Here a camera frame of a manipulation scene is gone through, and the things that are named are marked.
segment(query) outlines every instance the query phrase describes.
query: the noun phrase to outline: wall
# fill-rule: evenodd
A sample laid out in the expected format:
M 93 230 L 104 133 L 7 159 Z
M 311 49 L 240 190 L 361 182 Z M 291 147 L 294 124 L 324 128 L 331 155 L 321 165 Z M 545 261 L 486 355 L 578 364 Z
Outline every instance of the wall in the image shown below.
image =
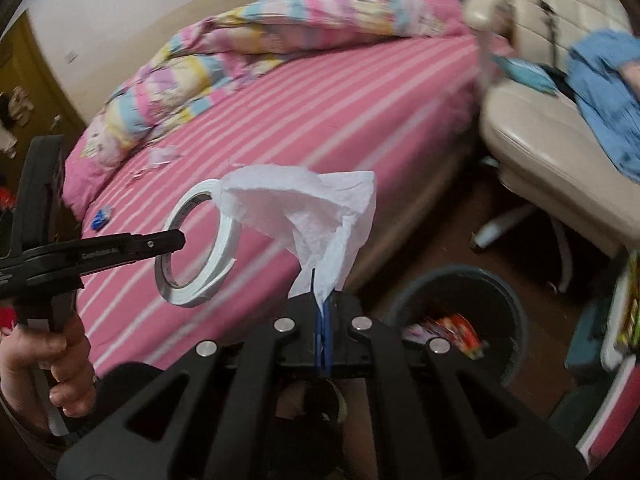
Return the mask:
M 42 53 L 85 121 L 181 27 L 254 0 L 24 0 Z

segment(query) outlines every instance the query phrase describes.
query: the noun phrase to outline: wooden cabinet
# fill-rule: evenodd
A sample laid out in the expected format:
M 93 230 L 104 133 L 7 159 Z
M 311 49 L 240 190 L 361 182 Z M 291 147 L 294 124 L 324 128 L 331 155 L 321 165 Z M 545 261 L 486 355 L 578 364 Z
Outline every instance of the wooden cabinet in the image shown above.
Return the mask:
M 34 109 L 23 128 L 15 125 L 10 129 L 18 139 L 15 158 L 0 153 L 0 171 L 14 194 L 33 137 L 64 135 L 63 155 L 66 157 L 86 127 L 42 57 L 26 12 L 0 41 L 0 91 L 11 96 L 16 86 L 21 86 L 29 93 Z M 78 223 L 68 210 L 61 214 L 59 231 L 63 238 L 78 235 Z

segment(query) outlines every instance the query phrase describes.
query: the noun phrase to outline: trash can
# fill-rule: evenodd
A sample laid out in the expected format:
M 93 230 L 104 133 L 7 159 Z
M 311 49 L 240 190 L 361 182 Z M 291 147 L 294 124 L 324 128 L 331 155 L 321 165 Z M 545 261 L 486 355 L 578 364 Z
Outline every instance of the trash can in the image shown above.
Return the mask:
M 526 355 L 528 322 L 513 289 L 494 274 L 469 266 L 429 272 L 396 298 L 384 321 L 404 328 L 456 313 L 489 344 L 478 365 L 507 386 Z

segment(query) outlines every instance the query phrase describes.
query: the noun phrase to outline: silver screw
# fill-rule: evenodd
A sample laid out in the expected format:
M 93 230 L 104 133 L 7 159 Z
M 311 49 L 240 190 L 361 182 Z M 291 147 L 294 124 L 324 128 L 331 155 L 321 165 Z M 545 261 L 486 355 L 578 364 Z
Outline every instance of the silver screw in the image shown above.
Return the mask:
M 218 351 L 218 345 L 213 341 L 200 341 L 196 345 L 196 354 L 200 357 L 209 357 Z
M 296 327 L 296 322 L 289 317 L 281 317 L 273 323 L 273 327 L 278 332 L 289 332 Z
M 434 354 L 446 354 L 451 350 L 451 343 L 446 339 L 437 337 L 436 339 L 429 341 L 429 348 L 431 348 L 431 351 Z
M 358 316 L 354 317 L 351 320 L 351 326 L 356 330 L 369 330 L 373 326 L 373 321 L 370 320 L 367 316 Z

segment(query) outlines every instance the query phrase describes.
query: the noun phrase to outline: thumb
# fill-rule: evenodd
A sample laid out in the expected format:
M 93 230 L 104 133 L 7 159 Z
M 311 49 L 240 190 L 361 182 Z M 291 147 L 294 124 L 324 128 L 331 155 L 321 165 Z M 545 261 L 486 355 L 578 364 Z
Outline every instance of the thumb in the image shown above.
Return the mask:
M 19 372 L 38 361 L 53 361 L 65 349 L 66 338 L 62 334 L 18 326 L 2 338 L 0 360 L 7 370 Z

